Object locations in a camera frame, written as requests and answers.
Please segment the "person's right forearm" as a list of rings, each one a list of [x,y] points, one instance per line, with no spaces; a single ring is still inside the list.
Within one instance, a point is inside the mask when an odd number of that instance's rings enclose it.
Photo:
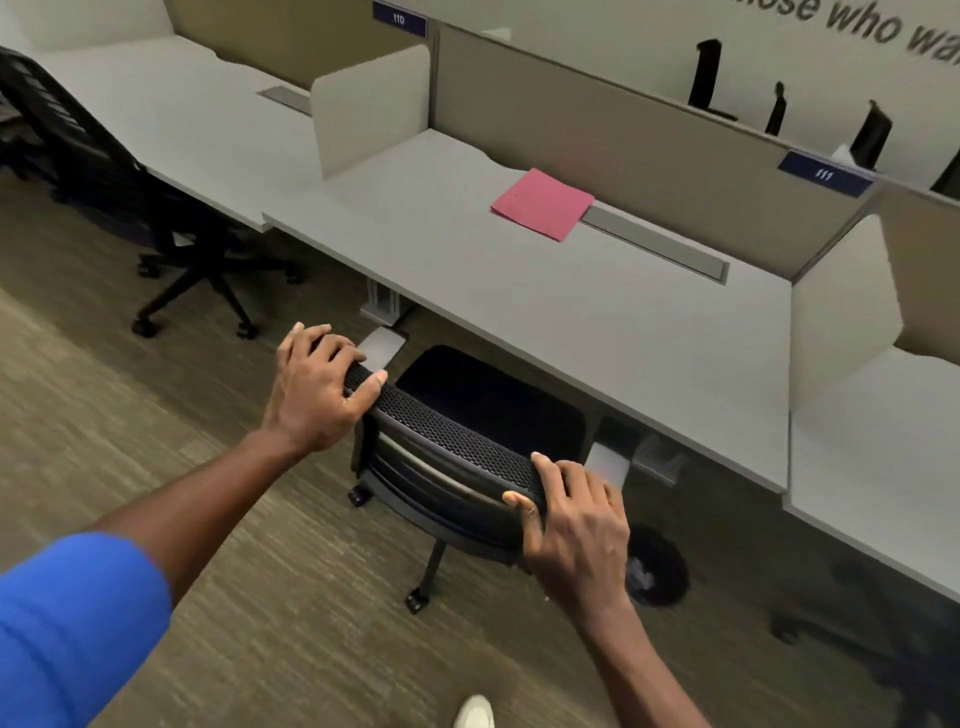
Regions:
[[[628,597],[576,620],[619,728],[713,728],[659,653]]]

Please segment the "beige desk partition panel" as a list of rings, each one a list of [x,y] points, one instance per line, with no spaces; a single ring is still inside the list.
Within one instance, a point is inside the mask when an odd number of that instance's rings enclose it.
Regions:
[[[177,34],[306,90],[331,72],[426,44],[376,20],[373,0],[164,3]]]
[[[777,167],[789,144],[438,23],[431,128],[503,166],[539,169],[597,201],[787,280],[870,212]]]
[[[960,367],[960,202],[891,187],[876,211],[902,321],[894,346]]]

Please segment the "pink cloth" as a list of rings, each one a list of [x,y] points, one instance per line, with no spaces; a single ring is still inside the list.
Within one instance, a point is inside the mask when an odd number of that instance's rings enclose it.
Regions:
[[[490,206],[512,223],[563,242],[594,204],[594,195],[530,169]]]

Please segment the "person's left hand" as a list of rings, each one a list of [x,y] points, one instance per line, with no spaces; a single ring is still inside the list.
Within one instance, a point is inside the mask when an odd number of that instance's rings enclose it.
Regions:
[[[283,452],[305,456],[323,452],[340,442],[359,422],[345,423],[340,405],[347,376],[366,359],[358,346],[357,362],[350,368],[315,368],[315,341],[335,334],[331,325],[303,324],[290,362],[282,375],[275,373],[261,424],[256,431]]]

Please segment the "person's right hand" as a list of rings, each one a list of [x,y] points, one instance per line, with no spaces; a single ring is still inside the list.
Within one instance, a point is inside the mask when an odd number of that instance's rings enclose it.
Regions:
[[[575,625],[586,614],[628,598],[625,588],[629,528],[608,528],[608,505],[601,475],[590,475],[593,511],[567,514],[558,508],[562,480],[559,460],[534,452],[531,461],[544,493],[543,546],[538,557],[523,560],[546,597]]]

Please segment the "person's left forearm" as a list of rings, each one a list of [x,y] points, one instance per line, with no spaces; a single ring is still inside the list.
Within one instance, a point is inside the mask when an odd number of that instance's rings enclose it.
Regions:
[[[91,532],[124,538],[164,577],[177,607],[234,529],[305,451],[258,429],[215,459],[97,519]]]

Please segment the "black round floor outlet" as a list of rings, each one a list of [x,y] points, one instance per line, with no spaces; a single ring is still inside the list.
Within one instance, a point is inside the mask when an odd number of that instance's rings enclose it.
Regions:
[[[690,589],[688,563],[678,547],[656,528],[630,524],[626,590],[638,606],[677,606]]]

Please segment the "black mesh office chair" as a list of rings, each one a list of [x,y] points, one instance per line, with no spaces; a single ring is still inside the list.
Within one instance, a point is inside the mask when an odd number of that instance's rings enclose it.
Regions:
[[[502,495],[546,512],[531,455],[576,460],[586,436],[581,409],[451,346],[429,348],[387,383],[356,425],[348,500],[378,500],[433,538],[408,611],[429,605],[448,549],[522,563],[522,524]]]
[[[237,336],[255,339],[254,325],[226,273],[282,273],[287,284],[303,276],[290,260],[236,257],[240,241],[232,224],[212,206],[152,176],[49,72],[26,54],[0,46],[0,92],[37,134],[52,164],[52,198],[101,230],[149,249],[136,271],[156,279],[166,266],[183,270],[142,307],[130,329],[152,338],[152,316],[201,282],[208,282],[238,318]]]
[[[774,611],[770,634],[788,646],[803,638],[857,661],[882,688],[898,694],[893,728],[960,728],[960,602],[937,592],[928,609],[900,589],[886,587],[878,571],[862,562],[832,568],[834,580],[854,591],[882,631],[887,648],[867,645],[804,616]]]

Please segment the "black monitor stand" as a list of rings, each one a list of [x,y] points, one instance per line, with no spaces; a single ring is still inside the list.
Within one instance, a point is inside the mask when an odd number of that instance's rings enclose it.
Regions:
[[[873,171],[893,129],[893,120],[876,100],[870,100],[867,116],[849,145],[853,162]]]
[[[723,44],[718,38],[697,44],[698,61],[688,97],[688,105],[699,111],[738,122],[738,117],[712,107]]]
[[[930,187],[930,191],[942,197],[960,202],[960,149],[943,169]]]

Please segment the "white side divider panel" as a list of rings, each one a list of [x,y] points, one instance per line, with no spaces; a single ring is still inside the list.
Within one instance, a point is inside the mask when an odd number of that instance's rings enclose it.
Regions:
[[[430,51],[418,44],[315,79],[310,104],[321,178],[426,131],[430,75]]]
[[[794,284],[790,411],[892,348],[905,320],[882,218],[861,218]]]

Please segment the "blue shirt sleeve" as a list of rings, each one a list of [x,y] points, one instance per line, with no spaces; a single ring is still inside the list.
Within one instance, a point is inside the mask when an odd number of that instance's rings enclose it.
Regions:
[[[87,728],[167,632],[172,597],[131,540],[82,532],[0,575],[0,728]]]

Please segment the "blue desk label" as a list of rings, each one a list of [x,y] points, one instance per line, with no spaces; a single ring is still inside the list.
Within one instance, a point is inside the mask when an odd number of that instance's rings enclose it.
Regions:
[[[427,38],[428,19],[423,15],[385,0],[371,0],[371,10],[373,20],[419,39]]]
[[[787,151],[776,169],[851,199],[862,197],[874,183],[871,175],[858,172],[853,167],[797,150]]]

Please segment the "grey desk leg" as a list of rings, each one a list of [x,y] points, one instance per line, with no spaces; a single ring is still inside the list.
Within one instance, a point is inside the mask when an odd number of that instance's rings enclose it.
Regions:
[[[372,373],[385,370],[405,346],[409,336],[398,329],[417,303],[388,285],[366,277],[366,301],[360,313],[376,328],[366,335],[358,348],[366,355],[362,365]]]
[[[674,486],[690,461],[686,450],[657,431],[624,429],[615,421],[604,421],[594,434],[584,467],[622,489],[634,472]]]

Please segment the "white shoe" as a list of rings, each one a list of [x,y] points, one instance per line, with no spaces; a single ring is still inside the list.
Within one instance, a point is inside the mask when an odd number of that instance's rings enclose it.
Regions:
[[[451,728],[496,728],[492,703],[482,694],[466,698],[457,711]]]

